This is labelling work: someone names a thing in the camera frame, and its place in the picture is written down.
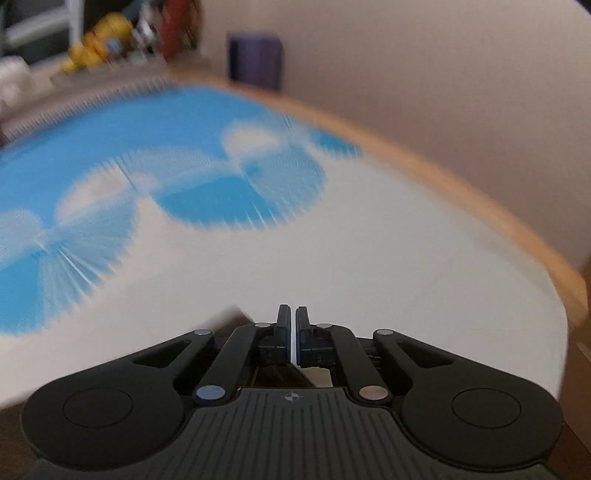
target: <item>blue surface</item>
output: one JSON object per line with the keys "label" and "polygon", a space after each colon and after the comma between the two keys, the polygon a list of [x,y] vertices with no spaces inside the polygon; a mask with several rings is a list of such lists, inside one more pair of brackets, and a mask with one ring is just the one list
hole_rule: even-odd
{"label": "blue surface", "polygon": [[[232,158],[224,138],[236,126],[279,140],[251,150],[246,142]],[[0,157],[0,333],[38,329],[91,294],[131,242],[143,194],[196,228],[292,219],[327,182],[314,149],[361,155],[327,132],[206,87],[114,103],[10,145]],[[124,185],[108,200],[63,210],[76,204],[76,188],[101,175],[113,181],[109,172]]]}

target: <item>yellow plush toy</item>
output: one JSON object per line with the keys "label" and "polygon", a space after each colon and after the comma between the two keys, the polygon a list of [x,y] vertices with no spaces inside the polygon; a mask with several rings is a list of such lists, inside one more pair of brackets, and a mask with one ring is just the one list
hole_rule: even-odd
{"label": "yellow plush toy", "polygon": [[92,30],[84,35],[83,41],[70,46],[70,58],[61,66],[66,73],[82,68],[96,67],[109,58],[109,46],[122,46],[131,38],[134,26],[122,14],[110,13],[101,18]]}

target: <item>metal rivet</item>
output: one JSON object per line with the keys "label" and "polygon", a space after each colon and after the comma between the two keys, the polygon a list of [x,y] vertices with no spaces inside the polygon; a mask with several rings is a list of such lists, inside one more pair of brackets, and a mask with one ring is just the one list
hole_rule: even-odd
{"label": "metal rivet", "polygon": [[195,395],[202,400],[219,400],[225,394],[226,391],[219,385],[204,385],[199,387],[195,392]]}
{"label": "metal rivet", "polygon": [[388,390],[379,385],[367,385],[359,390],[359,396],[365,400],[383,400],[388,396]]}

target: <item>brown floor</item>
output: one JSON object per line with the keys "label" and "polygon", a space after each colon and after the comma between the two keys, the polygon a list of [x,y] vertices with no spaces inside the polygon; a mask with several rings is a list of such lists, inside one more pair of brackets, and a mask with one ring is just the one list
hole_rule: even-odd
{"label": "brown floor", "polygon": [[[0,411],[0,480],[18,479],[35,461],[20,431],[21,408]],[[566,425],[549,464],[563,480],[591,479],[591,453]]]}

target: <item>wall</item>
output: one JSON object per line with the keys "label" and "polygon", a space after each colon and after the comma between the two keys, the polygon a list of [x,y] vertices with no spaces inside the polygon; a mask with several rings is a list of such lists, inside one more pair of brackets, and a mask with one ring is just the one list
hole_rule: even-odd
{"label": "wall", "polygon": [[408,145],[513,211],[569,261],[591,251],[591,17],[574,0],[204,0],[284,40],[285,93]]}

